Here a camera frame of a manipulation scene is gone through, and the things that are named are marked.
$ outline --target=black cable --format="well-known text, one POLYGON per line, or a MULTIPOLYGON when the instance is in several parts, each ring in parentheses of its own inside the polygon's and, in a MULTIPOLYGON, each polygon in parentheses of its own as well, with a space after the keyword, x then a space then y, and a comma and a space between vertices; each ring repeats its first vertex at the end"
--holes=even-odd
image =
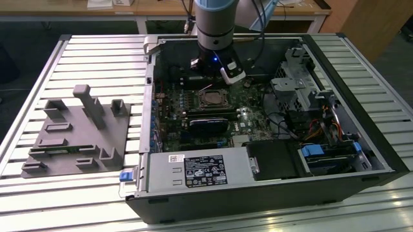
POLYGON ((256 8, 256 12, 257 12, 257 16, 260 18, 260 24, 261 24, 261 37, 263 37, 263 45, 261 45, 261 49, 260 49, 260 52, 257 54, 257 57, 256 59, 253 60, 253 65, 256 64, 257 60, 260 59, 261 55, 264 54, 264 47, 265 47, 265 33, 264 33, 264 29, 265 29, 265 26, 264 26, 264 18, 261 17, 261 13, 260 13, 260 9, 259 9, 259 6, 257 6, 257 3, 255 0, 252 0, 253 2, 253 5, 255 5, 255 8, 256 8))
POLYGON ((283 2, 279 2, 279 3, 283 5, 283 9, 284 9, 284 20, 287 20, 287 11, 285 11, 287 6, 285 6, 285 4, 284 4, 283 2))
MULTIPOLYGON (((267 89, 268 89, 268 86, 264 88, 263 107, 264 107, 264 98, 265 98, 265 94, 267 94, 267 92, 265 92, 267 89)), ((289 133, 289 135, 292 136, 293 139, 301 141, 301 138, 293 133, 293 131, 291 131, 289 128, 287 128, 285 126, 280 125, 281 123, 276 122, 276 121, 269 117, 271 114, 267 113, 265 107, 264 107, 264 114, 265 114, 267 118, 271 120, 271 122, 275 123, 276 126, 279 126, 279 130, 280 130, 280 128, 284 129, 284 130, 289 133)))
POLYGON ((284 123, 285 122, 285 120, 283 120, 280 123, 279 123, 279 128, 277 128, 277 138, 280 138, 280 136, 283 135, 283 134, 289 134, 289 133, 281 133, 281 131, 280 131, 280 124, 281 123, 284 123))
POLYGON ((182 2, 182 5, 184 5, 184 9, 186 10, 186 13, 188 13, 188 20, 196 20, 196 17, 193 16, 192 12, 188 10, 188 6, 186 6, 186 2, 185 0, 181 0, 182 2))
POLYGON ((276 122, 269 116, 268 116, 268 114, 267 114, 267 111, 264 110, 264 114, 267 115, 267 117, 268 117, 268 119, 271 120, 271 122, 272 123, 275 123, 276 124, 276 126, 279 127, 279 128, 281 128, 281 129, 284 129, 288 133, 289 133, 289 135, 292 136, 292 138, 293 139, 296 139, 296 140, 300 140, 301 141, 301 139, 300 139, 300 137, 293 133, 293 131, 291 131, 289 129, 288 129, 288 127, 285 127, 285 126, 283 126, 283 125, 280 125, 280 123, 279 122, 276 122))
POLYGON ((186 10, 186 12, 188 12, 188 17, 190 17, 190 16, 192 16, 192 14, 190 14, 190 12, 188 11, 186 2, 185 2, 184 0, 181 0, 181 2, 182 2, 182 5, 184 5, 184 9, 185 9, 185 10, 186 10))

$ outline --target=warning label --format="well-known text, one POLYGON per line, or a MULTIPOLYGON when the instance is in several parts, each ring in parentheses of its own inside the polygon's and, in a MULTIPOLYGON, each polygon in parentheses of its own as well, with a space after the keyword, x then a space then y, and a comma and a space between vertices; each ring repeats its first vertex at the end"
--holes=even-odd
POLYGON ((185 169, 189 188, 228 184, 222 155, 185 158, 185 169))

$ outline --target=aluminum extrusion table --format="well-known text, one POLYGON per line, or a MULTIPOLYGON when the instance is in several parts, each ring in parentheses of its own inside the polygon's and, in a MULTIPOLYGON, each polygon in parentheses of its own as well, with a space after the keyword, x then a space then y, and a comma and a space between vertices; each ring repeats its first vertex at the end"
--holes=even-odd
MULTIPOLYGON (((347 38, 313 38, 345 83, 413 169, 413 112, 347 38)), ((21 178, 35 142, 47 99, 81 105, 73 87, 89 84, 102 104, 132 103, 125 167, 138 165, 146 74, 145 35, 62 36, 35 87, 0 146, 2 231, 384 231, 413 226, 413 175, 367 189, 340 203, 148 225, 125 203, 134 185, 120 185, 120 172, 21 178)), ((328 83, 317 72, 324 85, 328 83)))

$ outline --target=wooden table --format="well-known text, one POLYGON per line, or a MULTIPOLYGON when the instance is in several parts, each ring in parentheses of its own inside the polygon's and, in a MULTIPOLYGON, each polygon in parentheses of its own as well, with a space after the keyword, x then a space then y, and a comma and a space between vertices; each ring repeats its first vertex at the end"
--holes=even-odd
MULTIPOLYGON (((279 7, 272 20, 312 21, 309 33, 317 33, 331 10, 324 10, 313 0, 279 7)), ((136 0, 133 6, 89 11, 87 0, 0 0, 0 21, 136 21, 141 34, 148 34, 150 20, 186 20, 181 0, 136 0)))
MULTIPOLYGON (((321 9, 313 0, 305 0, 301 4, 291 4, 288 6, 293 6, 293 8, 276 8, 272 20, 312 21, 308 33, 319 33, 325 18, 332 11, 321 9)), ((140 0, 137 14, 140 15, 140 33, 145 34, 148 34, 146 21, 188 19, 181 0, 140 0)))
POLYGON ((87 0, 0 0, 0 21, 137 21, 138 2, 89 11, 87 0))

